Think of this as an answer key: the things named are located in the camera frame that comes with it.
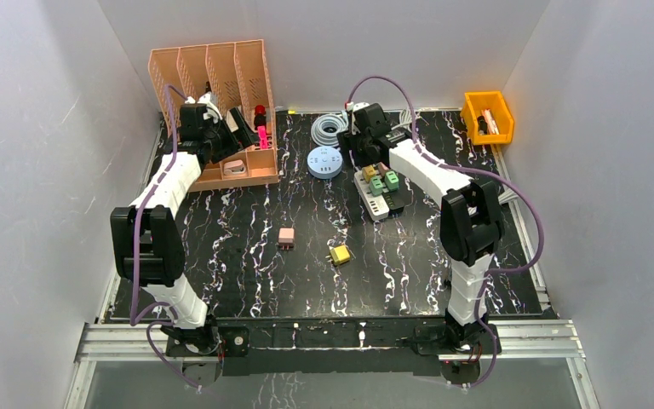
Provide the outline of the round blue power socket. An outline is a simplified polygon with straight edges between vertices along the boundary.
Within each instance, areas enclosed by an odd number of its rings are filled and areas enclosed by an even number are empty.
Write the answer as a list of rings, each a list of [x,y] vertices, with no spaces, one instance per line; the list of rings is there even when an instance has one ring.
[[[307,168],[311,176],[329,180],[341,173],[343,158],[334,147],[315,147],[307,155]]]

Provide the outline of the white power strip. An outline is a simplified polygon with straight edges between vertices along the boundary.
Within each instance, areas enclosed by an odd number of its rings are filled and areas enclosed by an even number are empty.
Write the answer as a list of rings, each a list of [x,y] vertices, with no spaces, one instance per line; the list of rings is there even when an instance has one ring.
[[[373,222],[379,222],[388,218],[389,206],[381,194],[373,195],[370,190],[370,184],[362,176],[362,172],[353,174],[353,182],[358,189],[359,196],[366,210],[369,212],[370,219]]]

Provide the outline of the pink plug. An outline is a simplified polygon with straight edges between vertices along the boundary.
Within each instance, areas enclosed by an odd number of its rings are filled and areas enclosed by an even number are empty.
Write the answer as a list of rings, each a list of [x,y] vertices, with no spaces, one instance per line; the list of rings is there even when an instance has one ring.
[[[278,246],[287,250],[293,248],[295,245],[295,229],[294,228],[280,228],[278,231]]]

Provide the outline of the yellow plug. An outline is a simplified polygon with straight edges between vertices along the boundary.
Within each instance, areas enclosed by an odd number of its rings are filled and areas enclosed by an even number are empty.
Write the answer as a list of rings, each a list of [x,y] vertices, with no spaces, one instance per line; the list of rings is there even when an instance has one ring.
[[[361,169],[363,179],[369,183],[374,177],[379,175],[378,170],[374,165],[367,165]]]
[[[334,266],[339,266],[349,262],[351,260],[351,254],[346,245],[338,245],[330,248],[328,259]]]

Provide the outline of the green plug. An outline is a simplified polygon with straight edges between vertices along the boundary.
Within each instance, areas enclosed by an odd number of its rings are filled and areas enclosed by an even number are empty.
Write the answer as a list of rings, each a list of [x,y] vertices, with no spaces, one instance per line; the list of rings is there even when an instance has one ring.
[[[394,171],[390,170],[383,176],[372,176],[368,182],[368,186],[373,196],[394,193],[399,190],[399,177]]]

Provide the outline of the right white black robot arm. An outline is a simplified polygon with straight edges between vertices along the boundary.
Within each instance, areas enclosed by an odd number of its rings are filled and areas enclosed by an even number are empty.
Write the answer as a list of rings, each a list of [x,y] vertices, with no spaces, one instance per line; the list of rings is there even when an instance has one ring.
[[[409,131],[398,134],[379,104],[348,102],[345,108],[347,128],[338,135],[344,157],[359,166],[384,163],[440,208],[440,243],[451,267],[445,340],[466,353],[485,329],[483,285],[504,233],[496,184],[448,168]]]

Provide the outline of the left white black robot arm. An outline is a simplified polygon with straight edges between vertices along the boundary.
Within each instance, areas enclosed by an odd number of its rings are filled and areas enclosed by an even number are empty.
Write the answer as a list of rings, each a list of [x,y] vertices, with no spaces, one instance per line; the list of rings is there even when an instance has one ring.
[[[192,184],[206,164],[216,164],[247,147],[259,137],[242,111],[219,113],[211,103],[184,103],[172,150],[161,159],[157,173],[128,206],[110,215],[117,272],[132,284],[129,321],[145,316],[138,307],[142,291],[167,312],[172,326],[189,330],[187,343],[199,354],[219,347],[219,330],[206,323],[209,308],[196,295],[186,273],[186,252],[175,216]]]

